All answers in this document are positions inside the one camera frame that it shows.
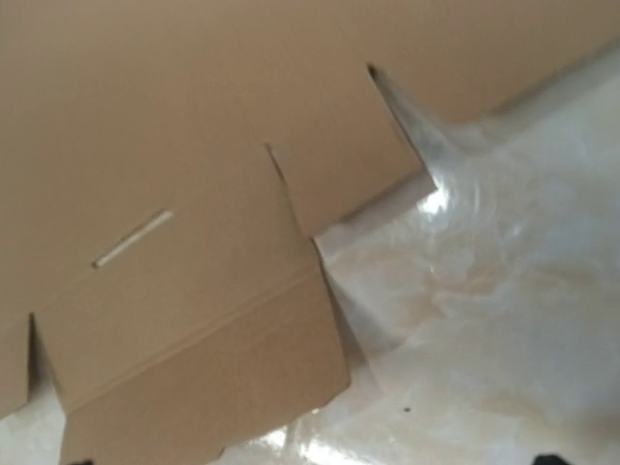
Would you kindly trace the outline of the brown cardboard box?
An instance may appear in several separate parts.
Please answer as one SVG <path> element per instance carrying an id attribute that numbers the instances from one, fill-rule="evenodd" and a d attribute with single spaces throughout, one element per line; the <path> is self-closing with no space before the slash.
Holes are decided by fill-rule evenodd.
<path id="1" fill-rule="evenodd" d="M 205 464 L 349 370 L 314 240 L 411 178 L 373 75 L 479 119 L 615 1 L 5 1 L 1 412 L 38 339 L 64 464 Z"/>

